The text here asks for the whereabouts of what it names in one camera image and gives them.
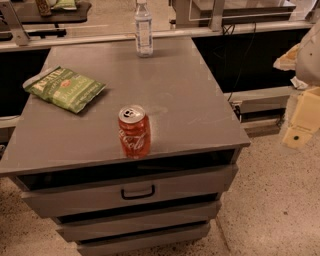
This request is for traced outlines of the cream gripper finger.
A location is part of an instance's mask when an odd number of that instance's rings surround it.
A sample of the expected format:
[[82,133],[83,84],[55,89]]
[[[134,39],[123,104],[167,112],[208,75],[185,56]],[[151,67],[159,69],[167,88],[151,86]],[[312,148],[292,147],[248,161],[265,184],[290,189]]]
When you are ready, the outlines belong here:
[[282,143],[292,149],[303,147],[320,129],[320,88],[312,88],[297,97]]

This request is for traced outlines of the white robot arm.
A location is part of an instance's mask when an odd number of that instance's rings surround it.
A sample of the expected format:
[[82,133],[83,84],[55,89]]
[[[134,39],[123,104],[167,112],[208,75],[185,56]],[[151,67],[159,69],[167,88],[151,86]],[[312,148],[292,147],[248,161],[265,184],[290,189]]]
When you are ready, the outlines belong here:
[[293,81],[308,86],[297,96],[297,105],[282,139],[287,147],[298,149],[320,129],[320,20],[297,45],[277,58],[273,67],[294,70]]

